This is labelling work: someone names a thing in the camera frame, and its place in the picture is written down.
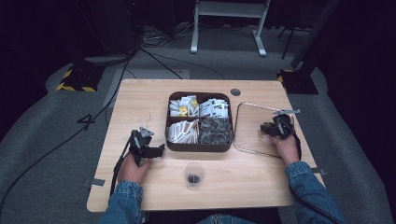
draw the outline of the human hand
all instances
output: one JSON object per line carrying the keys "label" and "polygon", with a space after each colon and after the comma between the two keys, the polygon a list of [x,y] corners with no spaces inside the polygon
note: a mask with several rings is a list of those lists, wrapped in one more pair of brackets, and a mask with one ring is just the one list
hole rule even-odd
{"label": "human hand", "polygon": [[270,136],[270,140],[275,144],[277,152],[283,158],[286,165],[300,160],[296,140],[293,135],[290,135],[286,139]]}
{"label": "human hand", "polygon": [[134,162],[134,155],[128,154],[122,162],[119,170],[118,180],[121,181],[132,181],[136,184],[141,184],[146,175],[146,171],[151,165],[152,159],[146,161],[141,167],[136,165]]}

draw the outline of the small cup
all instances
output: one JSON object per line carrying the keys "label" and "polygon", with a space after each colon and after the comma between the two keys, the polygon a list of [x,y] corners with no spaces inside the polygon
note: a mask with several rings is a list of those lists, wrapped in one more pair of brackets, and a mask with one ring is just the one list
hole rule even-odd
{"label": "small cup", "polygon": [[187,188],[198,190],[201,187],[205,177],[205,167],[198,162],[191,162],[184,168],[184,179]]}

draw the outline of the cable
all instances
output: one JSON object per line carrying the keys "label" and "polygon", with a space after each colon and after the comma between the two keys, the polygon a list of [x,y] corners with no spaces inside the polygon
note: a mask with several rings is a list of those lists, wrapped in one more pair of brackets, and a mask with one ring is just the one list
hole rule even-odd
{"label": "cable", "polygon": [[93,119],[89,120],[82,128],[80,128],[77,132],[73,133],[70,137],[68,137],[66,140],[64,140],[61,144],[59,144],[58,146],[54,147],[53,149],[51,149],[49,152],[47,152],[46,154],[44,154],[42,157],[40,157],[38,160],[36,160],[35,162],[33,162],[32,165],[30,165],[27,169],[25,169],[13,182],[12,184],[8,187],[6,193],[3,195],[3,198],[0,202],[0,223],[1,223],[1,214],[3,211],[3,206],[5,204],[6,198],[8,196],[8,194],[11,192],[11,190],[14,188],[14,186],[18,183],[18,181],[27,173],[29,172],[35,165],[37,165],[39,162],[41,162],[43,159],[45,159],[48,155],[50,155],[52,152],[56,151],[57,149],[59,149],[60,147],[62,147],[64,144],[66,144],[67,142],[69,142],[70,140],[72,140],[74,137],[76,137],[79,133],[81,133],[83,130],[85,130],[92,122],[94,122],[109,106],[110,104],[113,102],[113,98],[116,96],[116,93],[118,91],[118,88],[120,87],[120,84],[122,82],[122,78],[123,78],[123,74],[125,72],[126,66],[128,65],[129,61],[131,61],[131,59],[133,58],[134,54],[129,57],[128,61],[125,63],[123,69],[122,69],[122,73],[120,76],[120,81],[119,84],[117,85],[116,90],[114,91],[113,95],[111,96],[110,100],[108,101],[108,103],[105,105],[105,107],[103,107],[99,113],[97,113]]}
{"label": "cable", "polygon": [[332,223],[342,224],[342,222],[340,220],[338,220],[336,217],[330,215],[329,213],[327,213],[327,212],[321,210],[320,208],[314,206],[312,203],[309,203],[309,202],[305,201],[304,199],[302,199],[301,197],[297,196],[296,192],[294,192],[294,190],[291,188],[291,186],[289,186],[289,190],[290,190],[291,194],[294,196],[294,198],[296,198],[298,202],[302,203],[307,208],[309,208],[309,209],[319,213],[320,215],[326,217]]}
{"label": "cable", "polygon": [[[189,63],[189,62],[181,61],[181,60],[175,59],[175,58],[168,58],[168,57],[162,56],[162,55],[160,55],[160,54],[155,54],[155,53],[151,53],[151,54],[154,55],[154,56],[159,56],[159,57],[165,58],[165,59],[174,60],[174,61],[177,61],[177,62],[180,62],[180,63]],[[200,65],[200,64],[197,64],[197,63],[189,63],[189,64],[192,64],[192,65],[195,65],[195,66],[198,66],[198,67],[203,67],[203,68],[205,68],[205,69],[211,70],[211,71],[213,71],[213,72],[219,74],[219,75],[225,80],[224,75],[223,75],[222,73],[216,71],[216,70],[213,69],[213,68],[205,67],[205,66]]]}
{"label": "cable", "polygon": [[132,76],[134,76],[134,79],[136,79],[136,76],[134,75],[134,73],[133,73],[133,72],[131,72],[131,70],[129,70],[129,69],[126,69],[126,71],[127,71],[127,72],[129,72],[129,73],[131,73],[131,74],[132,74]]}
{"label": "cable", "polygon": [[108,110],[108,108],[109,108],[109,106],[106,108],[106,111],[105,111],[105,122],[106,122],[107,126],[109,125],[109,123],[107,121],[107,110]]}
{"label": "cable", "polygon": [[179,76],[174,70],[170,69],[168,66],[166,66],[164,63],[160,62],[160,60],[158,60],[156,57],[154,57],[151,53],[147,52],[145,49],[142,49],[141,47],[139,47],[143,52],[147,53],[151,58],[153,58],[155,61],[157,61],[158,63],[160,63],[163,67],[165,67],[166,69],[168,69],[170,72],[172,72],[173,74],[175,74],[178,78],[183,79],[181,76]]}

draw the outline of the person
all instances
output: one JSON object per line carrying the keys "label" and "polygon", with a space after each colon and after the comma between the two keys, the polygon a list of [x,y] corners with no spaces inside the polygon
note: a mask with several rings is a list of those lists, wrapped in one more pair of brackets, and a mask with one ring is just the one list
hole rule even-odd
{"label": "person", "polygon": [[[346,223],[345,218],[341,214],[338,206],[318,179],[311,173],[309,165],[300,161],[296,141],[292,135],[282,140],[277,137],[270,136],[271,141],[275,144],[279,155],[286,164],[285,173],[289,180],[290,190],[295,196],[295,216],[299,223]],[[134,156],[129,154],[123,161],[120,172],[118,174],[119,184],[109,199],[108,208],[101,216],[98,223],[139,223],[140,222],[140,204],[143,197],[143,190],[140,184],[143,182],[145,173],[149,169],[151,160],[144,165],[138,167],[134,162]],[[268,213],[256,212],[260,214],[261,221],[249,220],[251,216],[242,216],[241,213],[223,213],[218,210],[217,213],[208,211],[200,212],[184,212],[188,213],[185,217],[193,217],[193,222],[179,220],[178,223],[274,223],[267,222],[265,215]],[[164,223],[174,223],[165,216],[160,216]]]}

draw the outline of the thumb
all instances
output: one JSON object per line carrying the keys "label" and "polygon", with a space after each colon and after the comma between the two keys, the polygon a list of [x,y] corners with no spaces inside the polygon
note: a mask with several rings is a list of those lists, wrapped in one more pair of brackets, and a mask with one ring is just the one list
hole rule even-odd
{"label": "thumb", "polygon": [[139,168],[139,170],[144,174],[144,173],[149,169],[149,167],[150,167],[150,165],[151,165],[151,162],[152,162],[152,159],[147,160],[147,161],[145,162],[145,164],[143,164],[143,165]]}

